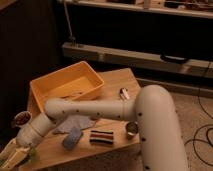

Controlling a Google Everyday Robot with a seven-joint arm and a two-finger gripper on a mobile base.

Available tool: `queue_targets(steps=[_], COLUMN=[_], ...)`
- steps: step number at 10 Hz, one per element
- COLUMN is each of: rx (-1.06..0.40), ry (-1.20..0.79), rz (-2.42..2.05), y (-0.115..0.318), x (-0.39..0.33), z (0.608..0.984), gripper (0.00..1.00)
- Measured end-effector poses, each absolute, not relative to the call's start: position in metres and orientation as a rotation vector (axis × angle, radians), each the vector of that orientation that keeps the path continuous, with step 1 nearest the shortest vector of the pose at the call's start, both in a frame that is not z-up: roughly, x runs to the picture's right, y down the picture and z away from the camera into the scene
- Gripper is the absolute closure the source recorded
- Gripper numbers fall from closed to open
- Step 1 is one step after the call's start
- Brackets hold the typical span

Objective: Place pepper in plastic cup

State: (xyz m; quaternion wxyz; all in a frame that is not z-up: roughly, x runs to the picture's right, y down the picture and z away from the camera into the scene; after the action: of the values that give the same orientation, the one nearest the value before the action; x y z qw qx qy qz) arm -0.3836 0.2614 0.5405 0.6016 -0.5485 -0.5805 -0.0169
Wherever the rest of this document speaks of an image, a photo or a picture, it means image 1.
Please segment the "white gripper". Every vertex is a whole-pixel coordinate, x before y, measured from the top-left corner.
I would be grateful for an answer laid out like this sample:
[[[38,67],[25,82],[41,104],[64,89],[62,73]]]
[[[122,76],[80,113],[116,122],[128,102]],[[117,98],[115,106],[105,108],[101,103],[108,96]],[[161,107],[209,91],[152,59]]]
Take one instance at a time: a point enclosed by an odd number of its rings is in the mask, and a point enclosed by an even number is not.
[[[29,147],[21,147],[17,144],[16,139],[13,138],[5,146],[0,153],[0,164],[3,170],[12,170],[17,164],[23,161],[30,151]]]

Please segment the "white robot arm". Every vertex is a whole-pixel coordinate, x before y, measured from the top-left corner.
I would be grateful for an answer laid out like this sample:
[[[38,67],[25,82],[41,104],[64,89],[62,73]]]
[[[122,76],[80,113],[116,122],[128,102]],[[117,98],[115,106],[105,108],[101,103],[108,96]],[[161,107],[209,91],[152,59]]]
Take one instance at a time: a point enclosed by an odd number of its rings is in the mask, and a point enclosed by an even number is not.
[[[159,85],[145,86],[128,100],[47,100],[44,111],[25,124],[0,152],[0,171],[11,171],[70,115],[135,121],[144,167],[150,171],[189,171],[173,98]]]

